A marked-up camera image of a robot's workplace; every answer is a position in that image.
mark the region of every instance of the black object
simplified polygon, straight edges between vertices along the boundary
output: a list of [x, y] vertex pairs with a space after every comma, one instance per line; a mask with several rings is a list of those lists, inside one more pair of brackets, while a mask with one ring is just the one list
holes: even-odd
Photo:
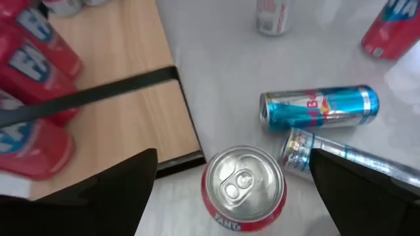
[[135, 75], [120, 81], [87, 88], [73, 94], [61, 96], [54, 100], [41, 102], [40, 104], [22, 106], [18, 109], [2, 113], [0, 115], [0, 128], [53, 115], [60, 111], [77, 108], [105, 98], [132, 92], [137, 89], [144, 89], [176, 78], [179, 78], [177, 68], [175, 66], [169, 66], [141, 75]]
[[309, 167], [341, 236], [420, 235], [420, 189], [320, 149]]
[[157, 165], [156, 149], [147, 149], [35, 202], [0, 196], [0, 235], [132, 236]]
[[41, 12], [41, 14], [48, 19], [48, 8], [44, 5], [44, 3], [40, 2], [38, 5], [38, 10]]

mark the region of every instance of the blue and silver can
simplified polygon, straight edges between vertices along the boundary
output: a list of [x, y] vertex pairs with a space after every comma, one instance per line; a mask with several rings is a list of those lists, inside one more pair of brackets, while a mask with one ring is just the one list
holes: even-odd
[[322, 149], [338, 157], [386, 174], [395, 180], [420, 187], [420, 171], [414, 168], [319, 137], [298, 128], [292, 128], [289, 131], [288, 138], [280, 151], [280, 166], [285, 171], [312, 180], [309, 162], [310, 151], [313, 148]]
[[366, 85], [266, 92], [261, 94], [259, 110], [263, 127], [271, 132], [363, 125], [378, 111], [378, 96]]

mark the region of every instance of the silver can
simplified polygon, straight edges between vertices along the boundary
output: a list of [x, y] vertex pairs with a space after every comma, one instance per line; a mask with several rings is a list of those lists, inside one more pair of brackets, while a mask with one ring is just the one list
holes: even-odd
[[45, 6], [57, 16], [73, 16], [81, 11], [81, 0], [43, 0]]
[[260, 120], [270, 132], [291, 127], [366, 125], [378, 112], [378, 95], [366, 85], [265, 92], [260, 96]]
[[292, 0], [257, 0], [257, 29], [266, 35], [281, 35], [289, 30]]
[[287, 141], [280, 151], [280, 163], [286, 171], [312, 180], [309, 161], [310, 151], [313, 148], [328, 151], [394, 179], [420, 187], [420, 172], [414, 168], [319, 137], [298, 128], [292, 128], [289, 131]]
[[82, 0], [84, 4], [88, 6], [99, 6], [105, 3], [109, 3], [111, 0]]
[[277, 162], [251, 146], [231, 147], [207, 165], [201, 194], [210, 215], [233, 231], [258, 231], [282, 212], [286, 184]]

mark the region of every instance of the can lid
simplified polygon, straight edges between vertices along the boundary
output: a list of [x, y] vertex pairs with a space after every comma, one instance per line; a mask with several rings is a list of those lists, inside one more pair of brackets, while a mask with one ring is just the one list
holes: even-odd
[[284, 177], [277, 162], [263, 150], [236, 146], [213, 158], [206, 188], [224, 216], [255, 222], [271, 214], [280, 203]]

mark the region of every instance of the can rim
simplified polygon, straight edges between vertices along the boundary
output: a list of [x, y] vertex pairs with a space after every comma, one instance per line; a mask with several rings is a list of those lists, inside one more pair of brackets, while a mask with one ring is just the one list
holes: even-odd
[[277, 192], [279, 194], [276, 194], [275, 195], [275, 196], [278, 196], [278, 197], [276, 197], [275, 199], [273, 199], [272, 202], [268, 205], [268, 207], [270, 207], [272, 209], [270, 209], [270, 212], [267, 212], [264, 216], [261, 216], [260, 218], [257, 218], [255, 220], [238, 220], [238, 219], [233, 218], [232, 216], [229, 216], [227, 214], [223, 214], [224, 217], [228, 218], [229, 220], [236, 221], [236, 222], [242, 222], [242, 223], [258, 222], [260, 220], [265, 219], [267, 216], [271, 215], [278, 208], [279, 204], [282, 202], [281, 199], [284, 198], [284, 189], [285, 189], [285, 179], [284, 179], [284, 175], [283, 175], [283, 172], [282, 172], [279, 164], [274, 160], [274, 158], [270, 154], [268, 154], [264, 150], [262, 150], [262, 149], [260, 149], [258, 147], [253, 147], [253, 146], [248, 146], [248, 145], [238, 145], [238, 146], [230, 147], [230, 148], [228, 148], [228, 149], [226, 149], [226, 150], [224, 150], [224, 151], [216, 154], [212, 158], [212, 160], [209, 163], [209, 166], [207, 168], [207, 174], [206, 174], [206, 177], [205, 177], [205, 190], [206, 190], [206, 192], [208, 192], [207, 195], [208, 195], [209, 200], [211, 201], [212, 205], [217, 209], [217, 211], [222, 212], [222, 210], [218, 207], [218, 205], [215, 204], [215, 202], [214, 202], [211, 194], [209, 194], [210, 193], [209, 186], [210, 186], [210, 183], [211, 183], [209, 177], [212, 175], [212, 173], [213, 173], [213, 171], [215, 169], [216, 164], [223, 157], [225, 157], [227, 153], [230, 153], [230, 152], [235, 151], [235, 150], [251, 150], [251, 151], [255, 151], [255, 152], [261, 154], [270, 163], [270, 166], [273, 167], [273, 172], [275, 174], [277, 174], [277, 176], [279, 178], [279, 180], [277, 181], [277, 185], [279, 187], [277, 189]]
[[260, 95], [259, 118], [263, 129], [268, 130], [268, 121], [270, 120], [270, 112], [268, 112], [267, 93]]

